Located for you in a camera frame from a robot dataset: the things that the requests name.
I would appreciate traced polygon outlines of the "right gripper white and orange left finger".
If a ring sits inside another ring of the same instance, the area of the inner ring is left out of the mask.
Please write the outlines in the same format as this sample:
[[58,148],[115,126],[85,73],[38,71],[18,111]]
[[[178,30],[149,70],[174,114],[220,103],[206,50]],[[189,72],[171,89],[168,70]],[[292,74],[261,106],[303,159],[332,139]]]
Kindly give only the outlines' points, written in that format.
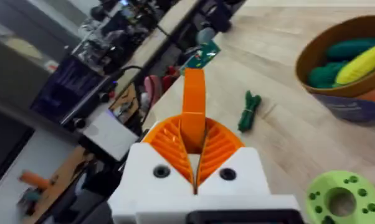
[[198,174],[193,171],[190,154],[201,155],[206,138],[206,84],[204,70],[184,70],[183,105],[179,115],[156,124],[143,138],[192,186],[198,188]]

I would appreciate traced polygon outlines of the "right gripper white and orange right finger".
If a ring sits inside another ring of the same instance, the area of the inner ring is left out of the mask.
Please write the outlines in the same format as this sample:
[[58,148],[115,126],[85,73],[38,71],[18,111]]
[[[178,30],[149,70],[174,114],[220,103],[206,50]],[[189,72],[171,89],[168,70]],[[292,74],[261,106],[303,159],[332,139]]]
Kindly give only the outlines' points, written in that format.
[[229,129],[207,120],[207,135],[196,177],[198,195],[269,195],[258,151]]

